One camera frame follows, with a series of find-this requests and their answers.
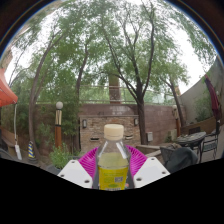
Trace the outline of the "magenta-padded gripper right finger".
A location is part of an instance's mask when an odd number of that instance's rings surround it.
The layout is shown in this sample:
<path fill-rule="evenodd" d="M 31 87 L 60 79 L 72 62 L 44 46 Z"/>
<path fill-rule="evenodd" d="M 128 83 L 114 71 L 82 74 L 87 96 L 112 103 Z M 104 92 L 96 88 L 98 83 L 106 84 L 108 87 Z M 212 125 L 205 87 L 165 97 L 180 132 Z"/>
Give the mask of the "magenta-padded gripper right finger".
<path fill-rule="evenodd" d="M 156 157 L 147 157 L 129 145 L 127 149 L 131 157 L 126 189 L 140 188 L 169 175 L 169 171 Z"/>

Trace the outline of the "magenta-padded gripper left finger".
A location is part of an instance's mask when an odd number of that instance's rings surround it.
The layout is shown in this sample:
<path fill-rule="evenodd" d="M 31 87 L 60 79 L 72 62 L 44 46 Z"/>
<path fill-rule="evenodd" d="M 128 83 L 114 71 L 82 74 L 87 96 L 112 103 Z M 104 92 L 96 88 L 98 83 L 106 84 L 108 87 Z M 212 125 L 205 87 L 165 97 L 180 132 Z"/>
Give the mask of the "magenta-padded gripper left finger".
<path fill-rule="evenodd" d="M 80 187 L 88 189 L 98 188 L 98 174 L 94 148 L 78 160 L 70 160 L 59 172 L 58 176 Z"/>

